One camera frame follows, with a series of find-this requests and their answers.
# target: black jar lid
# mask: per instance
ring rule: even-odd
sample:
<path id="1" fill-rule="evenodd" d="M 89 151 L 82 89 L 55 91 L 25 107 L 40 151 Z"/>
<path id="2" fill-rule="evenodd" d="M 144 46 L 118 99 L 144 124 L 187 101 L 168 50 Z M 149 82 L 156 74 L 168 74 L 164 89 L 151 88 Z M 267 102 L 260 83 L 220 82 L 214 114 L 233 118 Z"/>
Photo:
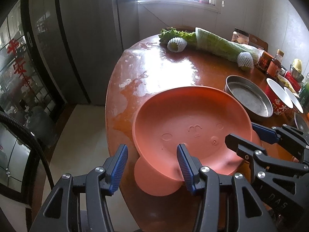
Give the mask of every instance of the black jar lid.
<path id="1" fill-rule="evenodd" d="M 250 34 L 249 34 L 248 32 L 242 31 L 242 30 L 237 29 L 237 28 L 235 28 L 235 31 L 238 32 L 238 33 L 240 33 L 240 34 L 243 34 L 244 36 L 247 36 L 247 37 L 250 36 Z"/>

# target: brown table top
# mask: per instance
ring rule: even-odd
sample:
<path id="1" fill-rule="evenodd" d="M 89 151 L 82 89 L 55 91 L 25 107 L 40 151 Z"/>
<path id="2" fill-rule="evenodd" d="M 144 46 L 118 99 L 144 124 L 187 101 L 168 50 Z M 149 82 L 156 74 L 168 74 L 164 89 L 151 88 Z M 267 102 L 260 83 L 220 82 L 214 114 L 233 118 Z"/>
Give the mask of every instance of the brown table top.
<path id="1" fill-rule="evenodd" d="M 152 95 L 175 87 L 203 85 L 223 90 L 229 75 L 245 77 L 262 90 L 266 87 L 265 75 L 256 68 L 243 72 L 236 63 L 189 48 L 172 53 L 159 45 L 157 35 L 125 50 L 117 62 L 106 98 L 107 140 L 110 155 L 115 154 L 119 144 L 128 146 L 129 158 L 120 189 L 143 231 L 192 231 L 200 198 L 191 196 L 185 186 L 164 197 L 148 195 L 137 186 L 134 165 L 139 154 L 132 138 L 136 110 Z M 288 124 L 289 120 L 282 114 L 273 115 L 262 124 L 271 127 L 284 123 Z M 263 146 L 270 156 L 291 160 L 292 156 L 279 145 L 263 143 Z M 238 171 L 250 178 L 248 164 L 244 163 Z"/>

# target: tile floor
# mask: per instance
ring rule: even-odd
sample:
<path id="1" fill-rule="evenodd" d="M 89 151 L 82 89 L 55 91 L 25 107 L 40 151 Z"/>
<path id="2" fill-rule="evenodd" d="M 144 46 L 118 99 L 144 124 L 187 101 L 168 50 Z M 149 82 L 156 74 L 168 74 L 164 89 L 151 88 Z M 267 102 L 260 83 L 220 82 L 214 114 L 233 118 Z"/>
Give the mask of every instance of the tile floor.
<path id="1" fill-rule="evenodd" d="M 64 173 L 73 176 L 89 173 L 103 165 L 108 157 L 105 108 L 77 105 L 61 133 L 50 162 L 54 182 Z M 46 180 L 42 203 L 49 193 L 50 187 Z M 115 231 L 133 232 L 139 229 L 120 190 L 114 196 L 106 197 L 106 201 Z M 81 210 L 86 210 L 84 194 L 81 195 Z"/>

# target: metal bolt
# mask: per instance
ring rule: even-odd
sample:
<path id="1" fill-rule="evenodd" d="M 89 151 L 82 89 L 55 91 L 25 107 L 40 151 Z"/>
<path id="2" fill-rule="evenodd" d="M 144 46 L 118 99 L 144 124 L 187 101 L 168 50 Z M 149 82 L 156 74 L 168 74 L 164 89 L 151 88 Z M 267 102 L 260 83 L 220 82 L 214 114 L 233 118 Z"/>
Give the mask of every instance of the metal bolt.
<path id="1" fill-rule="evenodd" d="M 62 175 L 61 178 L 64 179 L 64 180 L 67 180 L 68 178 L 70 178 L 70 174 L 69 173 L 65 173 L 65 174 Z"/>
<path id="2" fill-rule="evenodd" d="M 95 168 L 95 171 L 96 171 L 97 173 L 101 173 L 101 172 L 104 171 L 104 167 L 97 167 L 97 168 Z"/>
<path id="3" fill-rule="evenodd" d="M 209 167 L 201 167 L 200 170 L 203 172 L 203 173 L 207 173 L 210 171 Z"/>
<path id="4" fill-rule="evenodd" d="M 260 171 L 260 172 L 257 173 L 257 176 L 258 176 L 258 178 L 263 179 L 263 178 L 265 178 L 265 173 Z"/>
<path id="5" fill-rule="evenodd" d="M 242 179 L 243 178 L 243 175 L 241 173 L 235 173 L 234 176 L 235 176 L 236 179 Z"/>

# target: window sill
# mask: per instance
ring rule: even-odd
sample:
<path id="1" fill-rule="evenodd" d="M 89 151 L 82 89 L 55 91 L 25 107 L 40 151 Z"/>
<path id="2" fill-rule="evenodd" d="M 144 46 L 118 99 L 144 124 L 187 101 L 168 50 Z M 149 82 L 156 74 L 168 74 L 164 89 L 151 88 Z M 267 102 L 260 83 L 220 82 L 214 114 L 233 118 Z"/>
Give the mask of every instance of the window sill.
<path id="1" fill-rule="evenodd" d="M 140 4 L 149 4 L 149 3 L 165 3 L 165 4 L 180 4 L 180 5 L 187 5 L 196 8 L 202 8 L 206 10 L 211 10 L 217 13 L 220 13 L 220 6 L 210 5 L 205 3 L 200 3 L 197 1 L 190 1 L 190 0 L 139 0 L 138 3 Z"/>

